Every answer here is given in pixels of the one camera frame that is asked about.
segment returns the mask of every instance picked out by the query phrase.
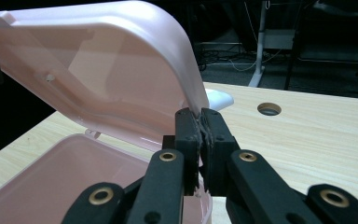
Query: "floor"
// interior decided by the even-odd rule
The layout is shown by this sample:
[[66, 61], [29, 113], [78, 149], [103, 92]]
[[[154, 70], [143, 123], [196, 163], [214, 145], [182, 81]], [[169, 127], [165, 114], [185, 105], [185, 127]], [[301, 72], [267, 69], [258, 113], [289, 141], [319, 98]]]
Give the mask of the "floor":
[[[219, 36], [215, 43], [198, 45], [200, 74], [204, 81], [247, 86], [255, 71], [255, 54], [245, 53], [235, 44], [235, 35], [228, 32]], [[283, 90], [288, 52], [266, 50], [265, 72], [259, 88]], [[301, 65], [296, 67], [292, 84], [322, 89], [340, 89], [358, 92], [358, 77], [349, 68]], [[292, 88], [305, 91], [358, 98], [358, 93], [331, 92], [314, 89]], [[16, 81], [4, 75], [0, 85], [0, 149], [10, 144], [38, 122], [54, 112], [54, 109], [35, 97]]]
[[[233, 31], [227, 31], [212, 42], [200, 43], [198, 61], [202, 80], [248, 86], [255, 71], [255, 52], [243, 52]], [[259, 88], [283, 90], [289, 50], [266, 49], [265, 71]], [[289, 91], [358, 98], [358, 70], [342, 65], [296, 63]]]

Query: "chair leg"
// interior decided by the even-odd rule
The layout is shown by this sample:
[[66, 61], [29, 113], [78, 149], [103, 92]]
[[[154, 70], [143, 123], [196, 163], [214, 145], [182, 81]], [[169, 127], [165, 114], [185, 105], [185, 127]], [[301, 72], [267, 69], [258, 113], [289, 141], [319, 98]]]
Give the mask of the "chair leg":
[[286, 81], [284, 82], [284, 90], [289, 90], [289, 84], [290, 84], [290, 78], [293, 74], [293, 66], [295, 63], [295, 58], [290, 57], [289, 64], [287, 65], [287, 75], [286, 75]]

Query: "cable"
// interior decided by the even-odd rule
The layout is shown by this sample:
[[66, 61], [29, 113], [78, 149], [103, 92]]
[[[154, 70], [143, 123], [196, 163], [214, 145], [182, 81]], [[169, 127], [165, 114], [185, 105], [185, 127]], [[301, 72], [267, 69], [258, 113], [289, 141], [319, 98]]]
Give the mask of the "cable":
[[249, 24], [251, 25], [252, 33], [254, 34], [254, 37], [255, 37], [255, 42], [257, 43], [258, 40], [257, 40], [257, 37], [255, 36], [255, 29], [253, 28], [253, 25], [252, 25], [251, 16], [249, 15], [248, 6], [246, 5], [246, 1], [244, 1], [243, 3], [245, 4], [246, 14], [248, 15]]
[[229, 61], [231, 62], [232, 67], [233, 67], [235, 70], [239, 71], [239, 72], [243, 72], [243, 71], [249, 70], [249, 69], [251, 69], [251, 68], [253, 68], [253, 67], [255, 66], [255, 62], [254, 62], [250, 67], [247, 67], [247, 68], [244, 68], [244, 69], [239, 69], [239, 68], [237, 68], [237, 67], [235, 66], [234, 62], [232, 62], [231, 60], [229, 60]]

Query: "pink plastic container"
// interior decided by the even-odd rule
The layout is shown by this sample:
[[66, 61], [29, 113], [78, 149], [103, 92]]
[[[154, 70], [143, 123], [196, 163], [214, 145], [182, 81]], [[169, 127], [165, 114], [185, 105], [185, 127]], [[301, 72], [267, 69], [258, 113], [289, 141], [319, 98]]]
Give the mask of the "pink plastic container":
[[[180, 24], [139, 1], [1, 11], [0, 65], [90, 132], [152, 151], [174, 134], [177, 110], [233, 103], [218, 91], [208, 99]], [[68, 136], [0, 188], [0, 223], [60, 223], [85, 188], [125, 188], [146, 167], [90, 135]], [[186, 197], [184, 222], [207, 223], [211, 211], [208, 194]]]

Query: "container lid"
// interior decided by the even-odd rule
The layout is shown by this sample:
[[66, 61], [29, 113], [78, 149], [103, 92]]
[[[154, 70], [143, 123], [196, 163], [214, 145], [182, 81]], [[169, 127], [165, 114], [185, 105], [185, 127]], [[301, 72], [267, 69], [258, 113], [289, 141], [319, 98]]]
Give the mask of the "container lid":
[[0, 11], [0, 65], [69, 119], [149, 149], [177, 110], [209, 106], [185, 31], [145, 2]]

